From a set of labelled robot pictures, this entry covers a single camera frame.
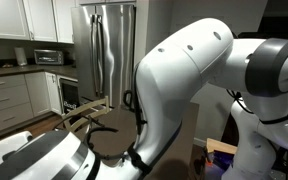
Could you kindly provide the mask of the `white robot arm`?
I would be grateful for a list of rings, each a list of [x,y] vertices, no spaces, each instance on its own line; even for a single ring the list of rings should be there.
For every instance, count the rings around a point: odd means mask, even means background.
[[[49,131],[0,164],[0,180],[140,180],[177,136],[192,97],[207,83],[240,92],[231,112],[239,144],[222,180],[265,180],[273,145],[288,149],[288,40],[236,39],[214,18],[153,48],[134,72],[138,135],[114,166],[65,130]]]

